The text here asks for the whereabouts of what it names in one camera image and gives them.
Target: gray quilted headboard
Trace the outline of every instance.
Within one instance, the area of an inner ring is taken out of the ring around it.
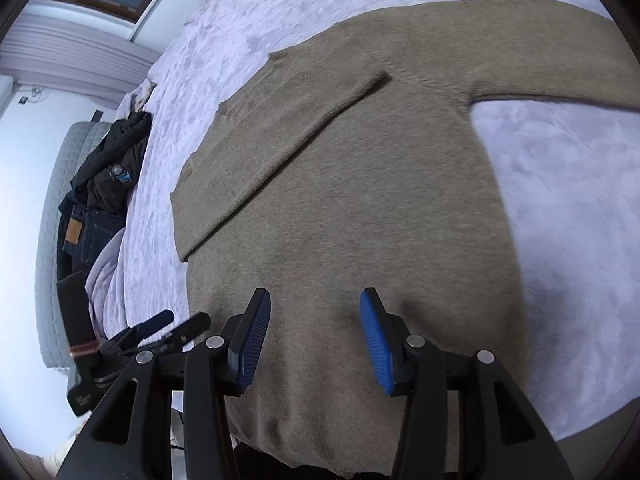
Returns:
[[[76,123],[62,142],[51,172],[42,211],[36,256],[36,326],[40,354],[47,368],[69,368],[72,364],[56,293],[56,239],[58,206],[71,191],[70,181],[80,165],[109,131],[110,123]]]

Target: black jacket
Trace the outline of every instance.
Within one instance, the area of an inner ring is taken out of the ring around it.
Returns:
[[[127,218],[127,196],[140,178],[151,115],[115,121],[71,181],[59,210],[58,280],[89,270]]]

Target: white curtain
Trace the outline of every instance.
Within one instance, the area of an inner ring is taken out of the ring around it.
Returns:
[[[159,57],[101,30],[23,14],[0,43],[0,73],[19,84],[76,92],[118,108]]]

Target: black clamp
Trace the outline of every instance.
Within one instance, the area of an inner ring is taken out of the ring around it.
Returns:
[[[56,479],[171,480],[171,398],[173,391],[184,390],[188,478],[239,480],[224,396],[239,397],[253,381],[270,315],[269,293],[259,288],[244,314],[231,317],[219,336],[188,352],[182,347],[209,327],[207,314],[196,314],[160,341],[140,348],[133,343],[148,336],[147,329],[167,322],[168,314],[121,332],[90,373],[96,389],[110,384],[108,391]]]
[[[102,400],[56,478],[170,480],[171,396],[183,390],[188,479],[240,480],[224,396],[241,396],[252,382],[270,315],[269,293],[259,288],[244,314],[189,352],[182,346],[209,327],[206,314],[137,348],[173,319],[161,313],[103,345],[91,368],[82,361],[87,356],[76,359],[84,378],[76,394],[91,393],[92,405]],[[374,288],[360,296],[360,319],[378,383],[390,396],[407,396],[392,480],[573,479],[542,420],[493,353],[441,351],[388,314]],[[459,391],[460,463],[457,474],[445,475],[448,390]]]
[[[462,356],[411,335],[375,288],[360,296],[360,320],[378,383],[390,396],[407,396],[392,480],[445,477],[447,390],[460,398],[458,480],[573,480],[540,416],[493,353]]]

